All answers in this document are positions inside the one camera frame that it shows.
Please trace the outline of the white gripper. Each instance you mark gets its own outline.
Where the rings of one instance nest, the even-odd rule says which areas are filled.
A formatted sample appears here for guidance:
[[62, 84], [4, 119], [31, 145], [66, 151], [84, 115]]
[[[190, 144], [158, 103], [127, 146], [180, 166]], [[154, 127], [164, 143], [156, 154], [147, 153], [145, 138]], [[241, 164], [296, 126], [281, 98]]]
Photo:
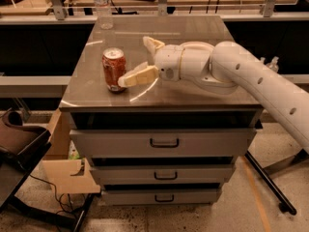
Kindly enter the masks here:
[[121, 87], [133, 87], [153, 83], [158, 77], [166, 81], [180, 79], [180, 65], [183, 47], [168, 44], [154, 38], [144, 36], [143, 44], [154, 56], [154, 65], [143, 62], [133, 70], [125, 73], [118, 79]]

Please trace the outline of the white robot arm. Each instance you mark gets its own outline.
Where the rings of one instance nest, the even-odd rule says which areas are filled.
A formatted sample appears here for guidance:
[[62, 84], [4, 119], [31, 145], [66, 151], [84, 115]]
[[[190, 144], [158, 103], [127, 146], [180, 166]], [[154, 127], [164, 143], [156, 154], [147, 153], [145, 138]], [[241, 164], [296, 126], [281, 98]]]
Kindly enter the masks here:
[[240, 86], [309, 151], [309, 93], [264, 65], [241, 45], [234, 42], [175, 45], [151, 37], [145, 37], [143, 43], [153, 62], [142, 63], [121, 76], [120, 86], [149, 84], [158, 78], [188, 80], [218, 94], [231, 94]]

